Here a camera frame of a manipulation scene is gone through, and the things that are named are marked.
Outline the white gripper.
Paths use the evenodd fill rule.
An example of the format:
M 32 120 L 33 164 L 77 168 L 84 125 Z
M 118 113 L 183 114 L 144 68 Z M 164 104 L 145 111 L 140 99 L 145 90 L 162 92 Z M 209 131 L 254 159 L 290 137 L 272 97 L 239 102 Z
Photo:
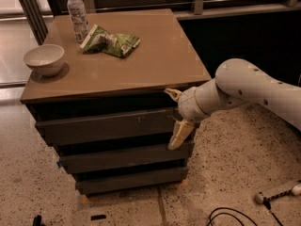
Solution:
M 184 120 L 175 121 L 173 134 L 168 143 L 170 150 L 176 150 L 180 148 L 186 140 L 190 140 L 195 130 L 194 123 L 199 123 L 209 117 L 198 105 L 196 90 L 196 87 L 187 89 L 184 92 L 178 89 L 164 90 L 164 93 L 168 94 L 173 101 L 178 102 L 178 111 L 184 118 Z

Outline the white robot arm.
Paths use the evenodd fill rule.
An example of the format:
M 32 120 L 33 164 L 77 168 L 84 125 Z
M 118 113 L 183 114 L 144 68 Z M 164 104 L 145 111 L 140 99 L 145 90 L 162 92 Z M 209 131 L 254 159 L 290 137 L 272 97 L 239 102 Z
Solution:
M 168 148 L 176 150 L 197 123 L 212 113 L 252 102 L 262 105 L 283 120 L 301 129 L 301 88 L 269 76 L 254 64 L 240 58 L 223 62 L 215 78 L 185 91 L 166 89 L 178 103 L 182 118 L 175 122 Z

